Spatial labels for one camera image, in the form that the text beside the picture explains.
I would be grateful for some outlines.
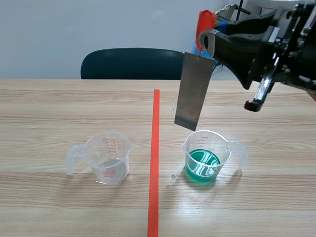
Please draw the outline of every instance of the black chair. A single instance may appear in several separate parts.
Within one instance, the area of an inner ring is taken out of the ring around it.
[[[114,48],[90,53],[81,65],[81,79],[179,80],[181,52],[155,48]]]

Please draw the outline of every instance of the red stripe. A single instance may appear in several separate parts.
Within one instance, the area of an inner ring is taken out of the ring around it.
[[[160,91],[154,90],[147,237],[158,237],[159,231],[159,107]]]

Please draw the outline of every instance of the white wall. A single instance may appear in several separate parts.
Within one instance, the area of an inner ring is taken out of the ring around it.
[[[200,10],[229,0],[0,0],[0,78],[80,78],[99,49],[190,50]]]

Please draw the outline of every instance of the metal spatula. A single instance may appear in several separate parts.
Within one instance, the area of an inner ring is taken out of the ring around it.
[[[174,123],[196,130],[215,61],[185,53]]]

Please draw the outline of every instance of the measuring cup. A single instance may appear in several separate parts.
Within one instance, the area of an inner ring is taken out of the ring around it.
[[[187,137],[181,147],[186,153],[188,175],[199,182],[214,181],[232,157],[238,158],[239,168],[244,168],[247,163],[248,154],[242,143],[229,142],[213,131],[196,131]]]
[[[68,149],[67,174],[75,172],[75,158],[83,158],[92,168],[99,183],[114,184],[128,174],[128,155],[134,149],[128,138],[118,132],[103,132],[87,143]]]

